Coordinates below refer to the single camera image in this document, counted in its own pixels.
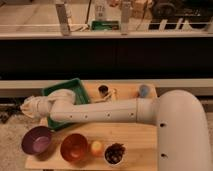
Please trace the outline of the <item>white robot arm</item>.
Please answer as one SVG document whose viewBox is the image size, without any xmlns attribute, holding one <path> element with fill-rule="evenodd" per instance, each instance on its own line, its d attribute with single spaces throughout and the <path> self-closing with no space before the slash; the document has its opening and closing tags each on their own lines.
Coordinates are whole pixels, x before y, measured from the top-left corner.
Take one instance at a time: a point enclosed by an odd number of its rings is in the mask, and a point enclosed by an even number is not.
<svg viewBox="0 0 213 171">
<path fill-rule="evenodd" d="M 158 98 L 75 103 L 73 91 L 59 89 L 31 96 L 21 105 L 30 118 L 56 122 L 142 123 L 157 127 L 158 171 L 213 171 L 208 123 L 200 101 L 190 92 L 172 90 Z"/>
</svg>

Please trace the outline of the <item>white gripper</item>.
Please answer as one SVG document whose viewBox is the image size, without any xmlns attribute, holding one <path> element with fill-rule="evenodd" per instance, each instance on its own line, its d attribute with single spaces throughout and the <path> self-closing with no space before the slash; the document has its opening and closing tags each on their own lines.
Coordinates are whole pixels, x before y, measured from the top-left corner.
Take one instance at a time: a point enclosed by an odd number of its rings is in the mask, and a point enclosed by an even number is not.
<svg viewBox="0 0 213 171">
<path fill-rule="evenodd" d="M 41 118 L 41 111 L 39 110 L 39 103 L 41 97 L 30 96 L 26 98 L 20 106 L 21 112 L 30 118 Z"/>
</svg>

